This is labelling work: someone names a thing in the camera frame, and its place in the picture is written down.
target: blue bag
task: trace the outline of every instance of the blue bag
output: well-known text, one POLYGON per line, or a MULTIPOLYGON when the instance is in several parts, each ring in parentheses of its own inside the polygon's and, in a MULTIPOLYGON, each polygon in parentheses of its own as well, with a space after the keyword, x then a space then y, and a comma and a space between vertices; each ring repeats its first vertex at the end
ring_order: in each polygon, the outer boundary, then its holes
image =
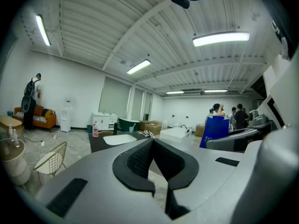
POLYGON ((228 136, 229 119, 221 116, 208 117, 199 147, 206 148, 206 140, 220 139, 228 136))

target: bathtub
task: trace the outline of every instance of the bathtub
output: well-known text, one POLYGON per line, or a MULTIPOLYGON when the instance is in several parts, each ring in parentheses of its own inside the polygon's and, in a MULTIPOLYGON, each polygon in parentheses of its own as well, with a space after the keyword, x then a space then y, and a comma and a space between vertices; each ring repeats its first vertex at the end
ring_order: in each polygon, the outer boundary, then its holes
POLYGON ((139 130, 140 127, 140 121, 138 120, 131 120, 131 119, 122 119, 122 118, 118 118, 120 125, 121 125, 121 131, 123 132, 127 132, 129 131, 129 127, 132 127, 134 124, 134 131, 139 130))

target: wire chair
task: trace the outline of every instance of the wire chair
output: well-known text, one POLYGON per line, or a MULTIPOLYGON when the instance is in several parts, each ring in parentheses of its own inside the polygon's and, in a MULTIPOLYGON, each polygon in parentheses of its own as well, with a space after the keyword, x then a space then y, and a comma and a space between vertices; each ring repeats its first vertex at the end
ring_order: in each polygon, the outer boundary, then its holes
POLYGON ((36 170, 38 172, 38 176, 39 173, 55 176, 55 173, 60 169, 61 165, 66 168, 63 163, 66 146, 67 142, 59 144, 37 162, 33 170, 36 170))

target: sink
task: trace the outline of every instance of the sink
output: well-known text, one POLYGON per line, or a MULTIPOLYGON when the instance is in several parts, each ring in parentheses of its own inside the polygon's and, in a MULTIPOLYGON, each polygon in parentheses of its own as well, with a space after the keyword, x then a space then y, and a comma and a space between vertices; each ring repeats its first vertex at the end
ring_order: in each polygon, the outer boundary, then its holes
POLYGON ((108 145, 119 145, 136 141, 137 139, 129 134, 111 135, 103 137, 108 145))

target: black backpack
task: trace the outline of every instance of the black backpack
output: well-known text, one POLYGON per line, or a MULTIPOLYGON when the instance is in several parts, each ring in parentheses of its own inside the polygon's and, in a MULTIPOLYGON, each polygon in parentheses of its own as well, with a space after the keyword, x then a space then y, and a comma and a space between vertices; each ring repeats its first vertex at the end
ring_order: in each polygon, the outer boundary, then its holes
POLYGON ((31 97, 33 96, 34 94, 34 90, 35 90, 35 83, 38 81, 33 81, 33 80, 30 80, 29 83, 27 84, 26 88, 25 88, 25 91, 24 91, 24 96, 26 97, 31 97))

